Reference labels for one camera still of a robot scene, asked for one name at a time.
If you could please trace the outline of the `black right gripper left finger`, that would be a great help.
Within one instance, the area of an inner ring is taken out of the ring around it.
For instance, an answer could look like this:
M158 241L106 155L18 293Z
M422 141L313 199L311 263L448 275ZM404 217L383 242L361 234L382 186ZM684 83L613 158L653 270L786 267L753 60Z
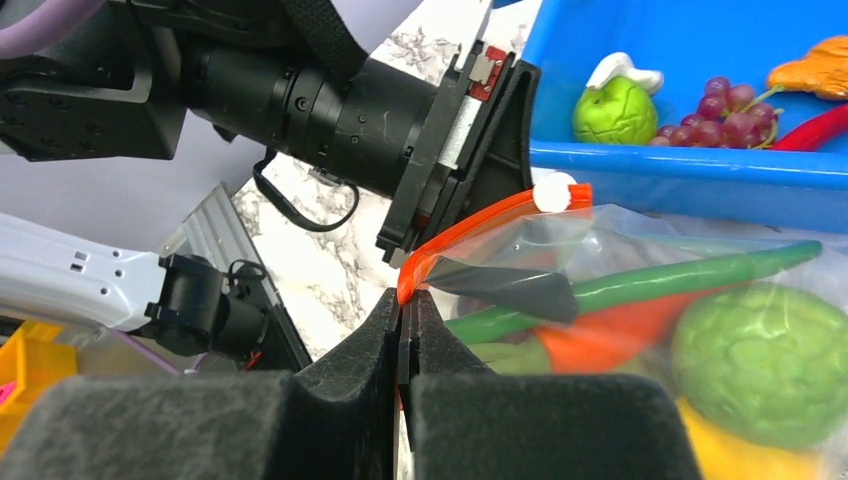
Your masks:
M298 373L75 376L49 389L5 479L392 479L394 290Z

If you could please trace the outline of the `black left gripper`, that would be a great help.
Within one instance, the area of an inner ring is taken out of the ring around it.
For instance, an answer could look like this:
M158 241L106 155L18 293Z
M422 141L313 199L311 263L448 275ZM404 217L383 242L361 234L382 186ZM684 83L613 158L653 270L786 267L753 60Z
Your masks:
M541 70L476 41L438 84L377 60L342 80L305 56L208 42L183 59L189 108L227 133L390 200L376 245L391 265L531 187Z

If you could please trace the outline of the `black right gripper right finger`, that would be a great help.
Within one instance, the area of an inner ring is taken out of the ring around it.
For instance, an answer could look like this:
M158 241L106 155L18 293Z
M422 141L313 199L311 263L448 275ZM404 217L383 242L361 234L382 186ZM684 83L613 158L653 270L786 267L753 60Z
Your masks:
M499 375L446 327L427 291L402 309L416 338L410 442L418 479L697 479L671 397L628 374Z

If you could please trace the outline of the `orange carrot toy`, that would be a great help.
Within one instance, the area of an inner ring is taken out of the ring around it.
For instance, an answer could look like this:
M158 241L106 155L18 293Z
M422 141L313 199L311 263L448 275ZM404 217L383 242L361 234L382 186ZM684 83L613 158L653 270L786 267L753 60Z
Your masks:
M532 332L548 355L552 373L603 373L654 348L692 302L719 291L618 305L582 314L569 327L540 326Z

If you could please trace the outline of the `yellow bell pepper toy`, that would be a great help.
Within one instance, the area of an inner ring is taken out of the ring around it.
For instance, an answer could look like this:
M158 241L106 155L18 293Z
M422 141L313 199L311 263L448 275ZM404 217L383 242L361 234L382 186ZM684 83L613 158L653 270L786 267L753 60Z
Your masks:
M811 480L826 477L822 459L815 452L752 444L703 418L683 397L676 403L704 479Z

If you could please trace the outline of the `clear zip bag orange zipper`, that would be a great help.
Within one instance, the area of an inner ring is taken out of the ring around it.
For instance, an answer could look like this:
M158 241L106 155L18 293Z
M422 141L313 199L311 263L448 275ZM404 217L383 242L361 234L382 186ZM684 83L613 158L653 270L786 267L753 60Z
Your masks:
M420 247L401 269L397 295L402 305L415 292L425 289L472 302L470 312L449 315L445 323L502 302L511 305L519 296L548 285L556 275L573 285L628 270L779 248L808 240L823 245L823 252L816 259L767 278L718 288L719 292L757 283L779 284L817 295L847 315L847 240L843 236L779 232L692 217L646 216L615 205L594 205L589 186L552 178L534 190L484 209ZM676 401L683 395L672 370L671 343L680 318L661 343L611 371L522 375L645 377L656 381L678 410ZM571 325L543 323L485 343L521 343L537 339L532 332L535 327ZM847 420L816 446L772 448L815 452L822 459L824 479L843 479L847 475Z

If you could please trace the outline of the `green artichoke toy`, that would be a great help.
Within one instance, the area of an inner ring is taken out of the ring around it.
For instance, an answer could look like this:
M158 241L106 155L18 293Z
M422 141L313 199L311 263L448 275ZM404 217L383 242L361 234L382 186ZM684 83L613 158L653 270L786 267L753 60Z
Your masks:
M671 360L691 407L752 443L805 449L847 420L847 315L812 293L757 283L698 299Z

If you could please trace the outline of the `green cabbage toy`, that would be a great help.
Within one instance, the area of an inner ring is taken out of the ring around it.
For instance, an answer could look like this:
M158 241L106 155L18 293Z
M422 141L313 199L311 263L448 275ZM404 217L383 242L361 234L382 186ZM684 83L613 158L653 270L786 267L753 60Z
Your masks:
M521 343L481 343L470 350L489 368L499 374L550 374L551 361L545 347L537 339Z

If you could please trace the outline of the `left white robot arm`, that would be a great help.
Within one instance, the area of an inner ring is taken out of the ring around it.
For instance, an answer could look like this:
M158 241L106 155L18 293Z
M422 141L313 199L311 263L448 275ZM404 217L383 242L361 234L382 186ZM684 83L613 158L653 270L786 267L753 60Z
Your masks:
M6 1L1 140L31 162L169 160L185 116L391 199L409 251L531 184L537 70L480 42L438 87L371 59L412 1Z

